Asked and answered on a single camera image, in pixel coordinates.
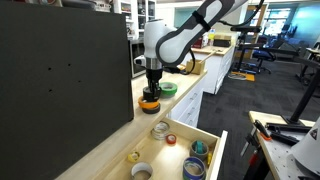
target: office chair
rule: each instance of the office chair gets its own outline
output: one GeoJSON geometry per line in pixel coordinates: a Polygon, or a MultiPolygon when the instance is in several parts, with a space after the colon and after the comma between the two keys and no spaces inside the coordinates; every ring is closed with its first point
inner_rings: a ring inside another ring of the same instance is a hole
{"type": "MultiPolygon", "coordinates": [[[[265,44],[267,41],[268,41],[267,37],[261,36],[258,38],[258,43],[265,44]]],[[[271,48],[279,49],[282,44],[283,44],[283,41],[276,40],[273,43],[273,45],[271,46],[271,48]]],[[[262,63],[263,63],[263,61],[275,61],[277,58],[275,54],[270,53],[268,51],[263,51],[263,50],[254,50],[252,53],[252,57],[257,58],[257,61],[259,62],[259,64],[258,65],[252,64],[252,63],[249,64],[249,67],[251,69],[257,69],[257,73],[259,73],[259,74],[260,74],[261,70],[268,71],[269,74],[271,74],[271,70],[266,67],[263,67],[262,63]]]]}

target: adhesive tape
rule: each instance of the adhesive tape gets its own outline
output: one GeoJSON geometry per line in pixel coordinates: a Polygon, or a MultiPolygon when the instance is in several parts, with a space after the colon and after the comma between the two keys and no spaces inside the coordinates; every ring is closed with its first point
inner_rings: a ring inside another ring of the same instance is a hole
{"type": "Polygon", "coordinates": [[[153,169],[152,167],[145,162],[139,162],[135,164],[131,169],[131,176],[133,180],[138,179],[152,179],[153,169]]]}
{"type": "Polygon", "coordinates": [[[166,141],[168,144],[176,144],[177,137],[174,134],[168,134],[166,136],[166,141]]]}
{"type": "Polygon", "coordinates": [[[140,96],[138,99],[139,106],[144,109],[153,109],[159,105],[159,101],[156,102],[146,102],[143,100],[143,96],[140,96]]]}
{"type": "Polygon", "coordinates": [[[193,141],[190,146],[190,156],[197,157],[201,160],[205,160],[208,157],[209,147],[202,141],[193,141]]]}
{"type": "Polygon", "coordinates": [[[201,180],[206,175],[204,163],[197,157],[188,157],[183,162],[184,180],[201,180]]]}
{"type": "Polygon", "coordinates": [[[156,114],[160,111],[160,103],[158,106],[156,106],[155,108],[150,108],[150,109],[147,109],[147,108],[142,108],[142,111],[146,114],[156,114]]]}
{"type": "Polygon", "coordinates": [[[170,130],[169,124],[160,121],[151,131],[152,136],[157,140],[164,140],[170,130]]]}
{"type": "Polygon", "coordinates": [[[128,154],[128,160],[129,160],[130,162],[137,162],[137,160],[139,159],[139,157],[140,157],[140,153],[139,153],[139,152],[136,152],[136,151],[128,154]]]}
{"type": "Polygon", "coordinates": [[[174,95],[178,90],[178,86],[171,82],[162,82],[160,83],[160,87],[162,95],[174,95]]]}

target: black panel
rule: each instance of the black panel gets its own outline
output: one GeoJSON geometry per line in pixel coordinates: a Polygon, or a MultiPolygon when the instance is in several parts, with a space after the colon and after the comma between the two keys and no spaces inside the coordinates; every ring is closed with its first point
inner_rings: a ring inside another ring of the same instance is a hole
{"type": "Polygon", "coordinates": [[[0,179],[53,179],[133,118],[125,17],[0,2],[0,22],[0,179]]]}

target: white tape roll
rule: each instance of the white tape roll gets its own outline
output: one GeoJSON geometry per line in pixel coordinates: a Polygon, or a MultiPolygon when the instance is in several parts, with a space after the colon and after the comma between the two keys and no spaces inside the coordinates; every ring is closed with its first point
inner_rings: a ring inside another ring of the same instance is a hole
{"type": "Polygon", "coordinates": [[[161,121],[152,129],[151,134],[157,140],[165,140],[169,134],[169,130],[169,124],[161,121]]]}
{"type": "Polygon", "coordinates": [[[139,162],[131,169],[132,180],[145,179],[152,180],[152,167],[145,162],[139,162]]]}

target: green tape roll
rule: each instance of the green tape roll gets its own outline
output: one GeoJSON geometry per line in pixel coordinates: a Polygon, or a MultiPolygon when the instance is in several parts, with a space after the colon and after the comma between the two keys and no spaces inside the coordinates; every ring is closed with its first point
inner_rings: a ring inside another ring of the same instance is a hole
{"type": "Polygon", "coordinates": [[[178,90],[178,86],[171,82],[162,82],[160,83],[160,87],[163,95],[174,95],[178,90]]]}

